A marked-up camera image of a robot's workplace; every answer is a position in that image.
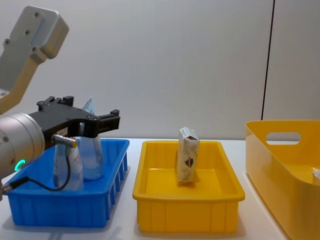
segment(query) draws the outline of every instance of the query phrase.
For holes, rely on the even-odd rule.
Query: yellow plastic bin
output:
[[[200,141],[195,182],[178,184],[178,141],[146,141],[133,188],[143,232],[230,233],[245,193],[221,143]]]
[[[268,144],[270,133],[299,133],[297,144]],[[246,123],[246,171],[266,206],[293,240],[320,240],[320,121]]]

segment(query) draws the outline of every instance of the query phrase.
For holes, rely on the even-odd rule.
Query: table surface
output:
[[[160,239],[228,239],[286,240],[246,175],[246,142],[219,140],[245,191],[238,209],[238,228],[233,234],[144,234],[137,226],[137,203],[132,198],[142,143],[154,139],[128,139],[128,173],[105,228],[26,227],[13,223],[7,196],[0,202],[1,240],[160,240]]]

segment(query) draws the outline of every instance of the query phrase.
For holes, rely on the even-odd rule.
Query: blue plastic bin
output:
[[[84,180],[81,191],[45,190],[27,182],[8,193],[12,218],[15,224],[25,226],[61,226],[103,228],[120,191],[128,170],[127,149],[124,139],[101,139],[105,162],[104,176]],[[55,147],[23,168],[10,181],[29,176],[53,187]]]

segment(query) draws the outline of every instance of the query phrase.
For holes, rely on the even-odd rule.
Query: white wall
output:
[[[320,118],[319,12],[319,0],[276,0],[263,119]]]
[[[175,138],[189,126],[238,139],[260,119],[272,0],[2,0],[0,39],[26,5],[59,11],[70,32],[11,112],[93,96],[100,115],[120,109],[116,137]]]

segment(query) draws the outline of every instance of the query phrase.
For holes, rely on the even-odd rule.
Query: small carton box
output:
[[[183,127],[179,130],[179,145],[176,157],[176,176],[179,183],[193,181],[198,156],[199,138],[194,130]]]

